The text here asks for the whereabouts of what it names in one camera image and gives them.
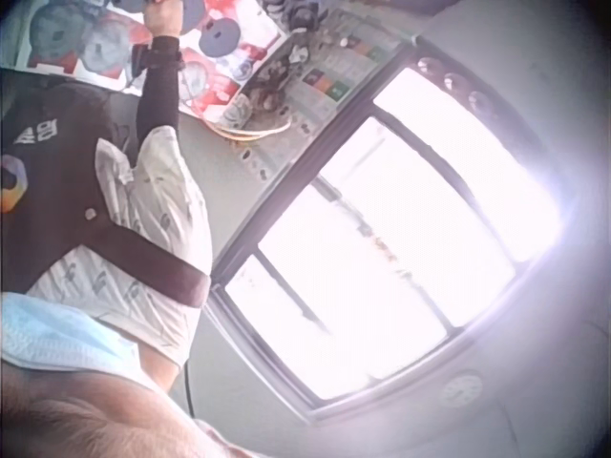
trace black arm sleeve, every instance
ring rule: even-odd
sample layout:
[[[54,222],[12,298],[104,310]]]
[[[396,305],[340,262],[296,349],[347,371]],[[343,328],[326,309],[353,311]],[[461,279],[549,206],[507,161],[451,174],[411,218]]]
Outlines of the black arm sleeve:
[[[173,36],[153,39],[153,50],[178,52],[179,40]],[[163,65],[148,69],[137,105],[136,130],[138,149],[149,133],[159,126],[179,128],[179,77],[177,65]]]

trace window frame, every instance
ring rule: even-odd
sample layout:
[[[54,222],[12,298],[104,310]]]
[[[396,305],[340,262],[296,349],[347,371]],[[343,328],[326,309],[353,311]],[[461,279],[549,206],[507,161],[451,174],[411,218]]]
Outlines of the window frame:
[[[509,308],[508,304],[516,300],[518,292],[525,287],[529,279],[532,278],[532,274],[544,265],[544,260],[554,251],[554,248],[552,248],[538,259],[526,262],[513,261],[516,275],[504,288],[495,307],[491,307],[483,313],[486,320],[475,319],[466,328],[456,328],[456,332],[452,335],[449,334],[446,339],[426,355],[377,385],[329,401],[319,399],[306,384],[287,369],[284,362],[258,335],[252,324],[244,317],[240,308],[234,304],[224,290],[224,287],[251,255],[256,255],[257,258],[263,256],[259,249],[259,243],[267,231],[305,187],[317,178],[319,172],[344,143],[370,117],[389,129],[391,133],[400,137],[430,163],[439,175],[469,204],[482,223],[495,236],[507,259],[512,260],[507,248],[483,214],[463,178],[444,158],[410,131],[407,126],[374,103],[375,97],[390,84],[395,76],[406,68],[413,68],[424,56],[441,60],[447,73],[463,75],[472,83],[475,90],[484,93],[493,102],[497,116],[492,119],[491,123],[480,120],[520,164],[525,166],[529,172],[536,171],[534,174],[536,178],[543,181],[543,185],[551,193],[555,202],[560,205],[562,232],[566,229],[572,214],[573,195],[567,181],[559,172],[557,164],[545,153],[538,138],[530,131],[521,117],[495,91],[429,43],[417,40],[415,46],[414,44],[402,45],[391,62],[375,74],[364,88],[348,102],[344,110],[338,113],[323,129],[292,167],[283,176],[276,178],[271,183],[268,188],[269,191],[263,196],[259,207],[249,215],[236,236],[221,252],[211,275],[212,288],[208,314],[224,333],[227,341],[232,344],[251,369],[260,376],[263,382],[276,393],[288,408],[309,424],[336,418],[338,415],[348,414],[354,409],[366,408],[366,405],[372,399],[380,399],[398,390],[408,389],[414,382],[464,351],[474,342],[476,336],[487,330],[491,321]],[[465,109],[472,111],[468,100],[461,100],[456,97],[455,99]],[[309,310],[309,307],[302,302],[297,297],[296,303],[302,309],[305,306]]]

